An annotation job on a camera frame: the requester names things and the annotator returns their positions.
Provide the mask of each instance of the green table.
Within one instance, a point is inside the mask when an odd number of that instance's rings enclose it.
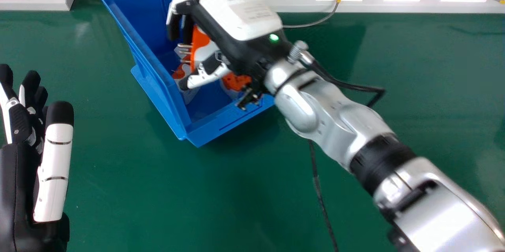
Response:
[[[337,14],[287,34],[337,78],[386,87],[377,112],[505,226],[504,20]],[[276,109],[195,148],[175,138],[130,74],[130,51],[100,0],[0,13],[0,30],[15,84],[36,69],[50,101],[75,107],[69,251],[331,250],[307,143]],[[341,250],[392,251],[389,225],[356,180],[321,150],[318,163]]]

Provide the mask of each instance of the metal prong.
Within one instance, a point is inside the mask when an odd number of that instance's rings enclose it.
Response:
[[[193,48],[193,45],[179,43],[179,44],[177,44],[177,47],[191,49],[191,48]]]

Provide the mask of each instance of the blue bin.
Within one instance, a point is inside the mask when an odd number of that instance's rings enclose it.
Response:
[[[180,140],[203,146],[274,104],[272,96],[264,95],[259,105],[240,110],[218,81],[202,87],[184,105],[171,76],[180,63],[174,52],[180,42],[166,37],[166,13],[172,0],[102,1],[130,45],[136,63],[133,76]]]

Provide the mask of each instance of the robotic hand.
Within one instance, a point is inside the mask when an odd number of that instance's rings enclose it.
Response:
[[[13,73],[0,65],[0,105],[7,145],[0,150],[0,251],[64,252],[70,238],[63,213],[67,194],[74,110],[58,101],[30,71],[19,96]]]
[[[231,71],[252,83],[238,103],[262,94],[290,128],[316,142],[353,174],[393,226],[389,239],[401,251],[505,251],[498,222],[478,200],[424,157],[402,144],[381,117],[345,97],[307,51],[292,45],[278,15],[263,0],[173,0],[166,20],[169,38],[190,44],[196,23],[222,52],[221,62],[202,62],[180,81],[193,88]]]

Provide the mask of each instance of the green led indicator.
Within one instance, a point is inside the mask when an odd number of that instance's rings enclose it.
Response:
[[[274,41],[274,42],[277,42],[277,41],[279,41],[279,36],[277,36],[275,34],[270,34],[270,40]]]

